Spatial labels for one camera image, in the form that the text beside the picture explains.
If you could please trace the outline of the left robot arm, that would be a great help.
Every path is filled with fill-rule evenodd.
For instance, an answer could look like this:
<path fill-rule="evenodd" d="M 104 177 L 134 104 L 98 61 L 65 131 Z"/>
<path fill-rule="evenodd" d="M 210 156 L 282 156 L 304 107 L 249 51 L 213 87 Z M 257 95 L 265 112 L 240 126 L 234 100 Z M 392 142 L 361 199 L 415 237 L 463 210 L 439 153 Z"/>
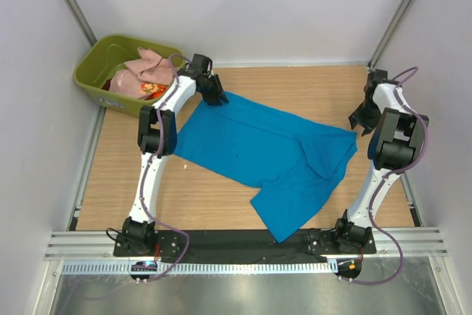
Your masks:
<path fill-rule="evenodd" d="M 194 54 L 183 67 L 172 66 L 174 79 L 162 98 L 139 112 L 137 144 L 142 153 L 136 196 L 122 230 L 117 233 L 114 255 L 147 256 L 157 250 L 155 226 L 169 226 L 156 218 L 159 187 L 165 166 L 176 149 L 176 118 L 184 104 L 199 93 L 207 105 L 222 105 L 229 100 L 212 59 Z"/>

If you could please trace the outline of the blue t shirt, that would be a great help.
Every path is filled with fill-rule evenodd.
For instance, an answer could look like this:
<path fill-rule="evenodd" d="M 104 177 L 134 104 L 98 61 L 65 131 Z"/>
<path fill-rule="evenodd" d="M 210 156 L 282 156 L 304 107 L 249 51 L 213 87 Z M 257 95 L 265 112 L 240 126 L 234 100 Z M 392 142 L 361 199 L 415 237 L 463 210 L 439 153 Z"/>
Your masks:
<path fill-rule="evenodd" d="M 357 152 L 352 131 L 323 125 L 229 93 L 200 103 L 174 154 L 259 191 L 251 205 L 282 243 L 328 201 Z"/>

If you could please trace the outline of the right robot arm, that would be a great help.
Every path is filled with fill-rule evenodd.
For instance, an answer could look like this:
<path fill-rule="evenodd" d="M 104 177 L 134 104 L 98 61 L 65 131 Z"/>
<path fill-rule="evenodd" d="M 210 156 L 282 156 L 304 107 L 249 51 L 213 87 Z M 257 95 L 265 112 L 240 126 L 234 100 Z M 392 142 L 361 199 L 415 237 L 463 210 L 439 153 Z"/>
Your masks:
<path fill-rule="evenodd" d="M 428 126 L 403 96 L 407 69 L 389 79 L 371 72 L 364 101 L 350 115 L 372 138 L 369 174 L 354 203 L 334 228 L 331 240 L 342 252 L 362 250 L 376 229 L 375 207 L 391 180 L 413 168 L 428 146 Z M 357 151 L 353 131 L 324 125 L 240 96 L 228 105 L 199 107 L 194 118 L 208 134 L 202 165 L 257 190 L 251 205 L 274 237 L 283 242 L 309 221 L 344 178 Z"/>

